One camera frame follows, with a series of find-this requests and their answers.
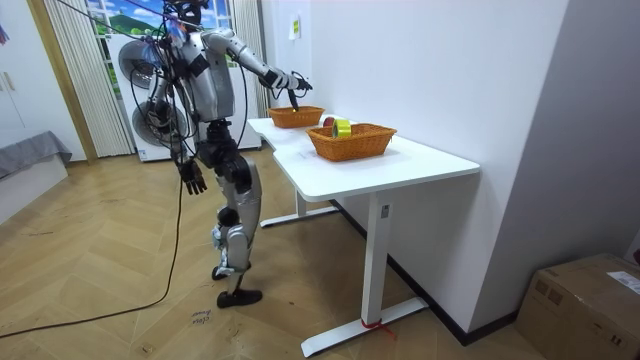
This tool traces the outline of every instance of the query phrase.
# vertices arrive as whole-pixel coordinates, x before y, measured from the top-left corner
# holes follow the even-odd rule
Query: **table leg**
[[[416,297],[381,310],[392,210],[392,203],[384,193],[370,195],[361,319],[305,340],[301,345],[305,357],[374,330],[364,327],[362,322],[387,324],[427,307],[424,300]]]
[[[328,206],[321,209],[307,211],[307,202],[302,198],[298,190],[296,190],[296,213],[291,215],[280,216],[273,219],[262,220],[260,226],[265,228],[278,224],[286,224],[293,221],[307,219],[318,215],[331,214],[337,212],[335,206]]]

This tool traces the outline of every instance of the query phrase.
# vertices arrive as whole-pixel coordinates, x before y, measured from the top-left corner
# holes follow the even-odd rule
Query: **door frame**
[[[31,15],[33,15],[33,20],[38,28],[38,33],[40,33],[42,45],[44,45],[44,49],[51,62],[58,86],[69,109],[71,121],[73,121],[73,126],[80,138],[80,144],[87,156],[87,162],[91,165],[98,160],[98,154],[93,144],[93,139],[91,139],[87,121],[82,113],[82,107],[80,107],[80,100],[78,100],[78,95],[73,87],[73,82],[71,81],[67,65],[64,62],[62,50],[60,50],[60,44],[53,30],[53,25],[51,24],[51,19],[49,19],[44,0],[27,0],[27,3],[29,4]]]

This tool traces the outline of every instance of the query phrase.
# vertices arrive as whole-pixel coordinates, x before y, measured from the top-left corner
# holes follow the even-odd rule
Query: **baseboard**
[[[74,161],[69,161],[64,167],[66,167],[67,169],[71,169],[75,167],[85,167],[89,165],[91,165],[89,160],[74,160]]]
[[[240,152],[243,152],[243,151],[259,151],[261,149],[262,149],[262,146],[254,146],[254,147],[238,149],[238,151],[240,151]]]
[[[335,200],[330,201],[331,204],[340,210],[342,216],[353,226],[356,231],[367,240],[367,230],[365,230],[360,224],[354,219],[347,210],[340,205]],[[458,339],[462,346],[467,346],[475,341],[482,339],[483,337],[497,331],[512,322],[515,321],[518,316],[518,312],[510,313],[506,316],[503,316],[497,320],[490,322],[476,330],[471,332],[464,331],[454,320],[447,314],[444,309],[438,305],[438,303],[431,297],[429,294],[416,282],[409,273],[407,273],[397,261],[391,257],[391,255],[387,255],[387,264],[400,276],[400,278],[416,293],[416,295],[420,296],[424,301],[429,304],[429,308],[433,312],[434,315],[438,317],[438,319],[442,322],[444,326],[453,334],[453,336]]]

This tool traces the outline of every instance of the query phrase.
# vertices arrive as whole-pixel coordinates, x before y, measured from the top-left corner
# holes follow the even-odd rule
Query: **red strap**
[[[398,340],[398,337],[396,336],[396,334],[394,334],[393,331],[391,331],[391,329],[389,329],[386,325],[382,323],[382,319],[378,320],[378,322],[376,323],[369,324],[369,325],[365,324],[364,320],[362,319],[360,319],[360,321],[362,322],[362,326],[364,326],[366,329],[382,328],[382,330],[388,332],[389,335],[391,335],[393,340]]]

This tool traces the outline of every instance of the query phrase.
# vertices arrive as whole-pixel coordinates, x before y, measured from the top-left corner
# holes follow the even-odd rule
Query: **green tape roll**
[[[351,136],[351,125],[347,119],[335,119],[331,131],[333,137]]]

